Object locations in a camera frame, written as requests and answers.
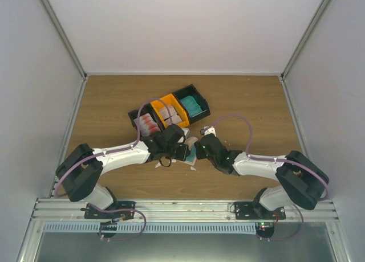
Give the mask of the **beige card holder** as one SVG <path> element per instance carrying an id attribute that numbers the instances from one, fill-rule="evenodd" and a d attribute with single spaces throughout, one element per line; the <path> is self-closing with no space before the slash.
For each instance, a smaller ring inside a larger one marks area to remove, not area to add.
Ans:
<path id="1" fill-rule="evenodd" d="M 190 149 L 190 156 L 185 160 L 182 161 L 183 163 L 189 164 L 189 165 L 194 165 L 195 161 L 196 161 L 196 150 L 195 150 L 195 146 L 194 144 L 198 141 L 198 138 L 193 136 L 193 137 L 189 137 L 189 138 L 185 138 L 185 137 L 181 137 L 178 140 L 178 144 L 179 146 L 181 144 L 186 144 L 189 146 Z"/>

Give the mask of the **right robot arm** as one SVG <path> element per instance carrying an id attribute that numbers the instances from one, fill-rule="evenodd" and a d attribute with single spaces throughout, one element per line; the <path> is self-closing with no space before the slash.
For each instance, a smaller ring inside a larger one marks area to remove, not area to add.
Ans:
<path id="1" fill-rule="evenodd" d="M 213 133 L 194 146 L 197 159 L 207 159 L 226 175 L 253 175 L 279 182 L 277 187 L 264 187 L 253 199 L 252 210 L 258 219 L 267 219 L 274 210 L 290 205 L 313 210 L 329 193 L 328 176 L 298 151 L 278 157 L 252 155 L 227 149 Z"/>

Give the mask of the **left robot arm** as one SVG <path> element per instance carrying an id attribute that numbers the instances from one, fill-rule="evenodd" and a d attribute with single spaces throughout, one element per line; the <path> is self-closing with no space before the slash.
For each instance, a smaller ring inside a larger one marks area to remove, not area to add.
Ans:
<path id="1" fill-rule="evenodd" d="M 163 158 L 184 161 L 190 155 L 185 143 L 188 136 L 189 129 L 172 124 L 130 144 L 102 149 L 78 145 L 55 171 L 58 183 L 54 194 L 57 196 L 62 186 L 71 202 L 83 200 L 97 207 L 102 217 L 113 218 L 117 214 L 116 198 L 111 190 L 98 184 L 99 178 L 129 165 L 162 163 Z"/>

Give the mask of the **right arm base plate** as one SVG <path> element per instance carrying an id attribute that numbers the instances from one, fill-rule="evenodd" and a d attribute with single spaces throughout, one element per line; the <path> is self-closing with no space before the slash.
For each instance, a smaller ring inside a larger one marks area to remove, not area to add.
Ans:
<path id="1" fill-rule="evenodd" d="M 235 215 L 236 220 L 285 220 L 286 213 L 283 207 L 269 211 L 259 203 L 252 201 L 236 201 L 228 206 L 229 212 Z"/>

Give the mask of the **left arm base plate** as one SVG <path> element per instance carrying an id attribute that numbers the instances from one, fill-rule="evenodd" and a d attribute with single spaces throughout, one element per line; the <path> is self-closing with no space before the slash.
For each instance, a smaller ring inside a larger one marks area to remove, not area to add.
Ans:
<path id="1" fill-rule="evenodd" d="M 80 210 L 84 212 L 85 219 L 130 220 L 134 218 L 134 212 L 130 212 L 130 209 L 134 210 L 135 206 L 135 201 L 119 200 L 111 204 L 108 208 L 103 209 L 103 211 L 97 210 L 89 203 L 85 208 L 81 208 Z"/>

